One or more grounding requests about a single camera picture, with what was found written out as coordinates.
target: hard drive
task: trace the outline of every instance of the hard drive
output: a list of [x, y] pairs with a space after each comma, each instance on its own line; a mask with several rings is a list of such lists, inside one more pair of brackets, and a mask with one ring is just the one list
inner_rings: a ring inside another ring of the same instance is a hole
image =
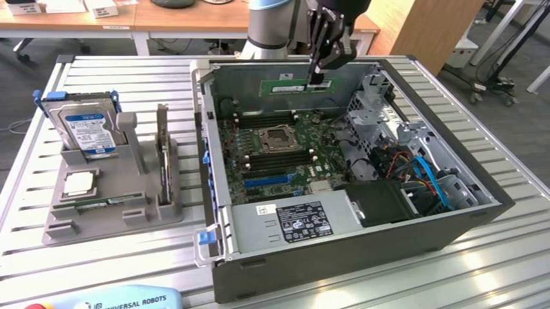
[[120, 112], [117, 93], [49, 93], [38, 106], [62, 140], [65, 150], [81, 150], [88, 159], [116, 155], [116, 146], [126, 144], [116, 126]]

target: metal slotted table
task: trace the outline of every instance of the metal slotted table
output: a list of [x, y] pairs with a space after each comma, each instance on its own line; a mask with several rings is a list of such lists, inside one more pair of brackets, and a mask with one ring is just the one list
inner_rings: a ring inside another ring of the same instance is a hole
[[[516, 205], [439, 252], [244, 301], [216, 304], [210, 270], [196, 268], [192, 261], [192, 232], [204, 226], [204, 212], [189, 59], [76, 57], [72, 63], [56, 64], [45, 91], [116, 89], [122, 110], [137, 112], [136, 132], [141, 140], [153, 138], [156, 104], [169, 106], [168, 127], [177, 140], [184, 220], [138, 234], [45, 247], [40, 240], [61, 161], [61, 142], [52, 124], [36, 112], [0, 195], [0, 212], [5, 206], [0, 231], [0, 306], [21, 308], [38, 299], [130, 283], [176, 288], [185, 308], [550, 306], [548, 189], [423, 66], [399, 56], [387, 60]], [[395, 101], [408, 118], [417, 117], [399, 93]]]

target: gray component holder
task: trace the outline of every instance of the gray component holder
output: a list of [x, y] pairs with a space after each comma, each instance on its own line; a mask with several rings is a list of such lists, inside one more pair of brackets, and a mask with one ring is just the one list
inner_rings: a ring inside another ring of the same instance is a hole
[[[129, 141], [128, 145], [117, 145], [117, 157], [86, 161], [81, 151], [61, 152], [62, 162], [44, 228], [45, 245], [76, 243], [129, 234], [137, 230], [176, 223], [182, 219], [176, 141], [169, 140], [172, 203], [158, 205], [160, 166], [156, 139], [137, 143], [132, 114], [117, 114], [117, 126]], [[90, 171], [94, 175], [92, 189], [81, 196], [62, 198], [68, 174], [85, 171]], [[74, 201], [104, 200], [128, 194], [134, 197], [116, 205], [85, 210], [69, 206]]]

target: motherboard chip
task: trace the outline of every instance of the motherboard chip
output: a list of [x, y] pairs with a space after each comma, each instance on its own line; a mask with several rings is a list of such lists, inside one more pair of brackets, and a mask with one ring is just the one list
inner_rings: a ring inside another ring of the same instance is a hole
[[257, 130], [261, 140], [261, 151], [264, 153], [277, 153], [301, 149], [295, 139], [293, 129], [288, 126], [276, 126]]

